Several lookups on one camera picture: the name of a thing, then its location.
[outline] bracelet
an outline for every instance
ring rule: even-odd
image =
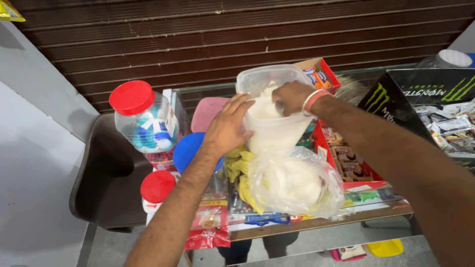
[[[307,97],[307,99],[305,99],[305,102],[302,106],[302,113],[307,117],[312,116],[312,113],[310,112],[310,108],[315,103],[315,101],[317,101],[317,99],[319,99],[320,97],[322,97],[324,95],[332,95],[332,94],[330,94],[325,89],[319,89],[319,90],[316,90],[315,92],[311,93]]]

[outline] white wall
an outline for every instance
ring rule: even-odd
[[[460,36],[449,46],[449,49],[464,53],[475,53],[475,21],[460,34]]]
[[[9,21],[0,21],[0,81],[83,141],[99,115]]]
[[[75,267],[87,223],[68,200],[85,144],[1,80],[0,114],[0,267]]]

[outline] hand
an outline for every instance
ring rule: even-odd
[[[288,117],[293,113],[301,112],[305,100],[313,92],[315,92],[315,88],[293,81],[272,91],[272,102],[275,103],[279,98],[282,99],[285,107],[284,116]]]
[[[255,103],[247,101],[251,94],[239,93],[233,96],[224,105],[216,117],[211,121],[206,131],[201,149],[207,150],[218,158],[229,151],[243,145],[255,131],[241,134],[240,125],[246,111]]]

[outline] monster energy box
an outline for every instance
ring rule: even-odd
[[[358,105],[436,145],[412,106],[469,102],[475,97],[475,69],[388,70]],[[466,167],[475,167],[475,153],[449,153]]]

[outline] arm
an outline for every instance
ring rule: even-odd
[[[240,133],[239,125],[254,101],[237,94],[213,119],[203,144],[175,188],[162,203],[129,254],[126,267],[176,266],[185,246],[202,194],[218,160],[244,144],[254,132]]]
[[[314,89],[292,82],[274,91],[286,114],[299,112]],[[325,95],[314,115],[339,132],[411,203],[442,266],[467,266],[475,238],[475,177],[423,138]]]

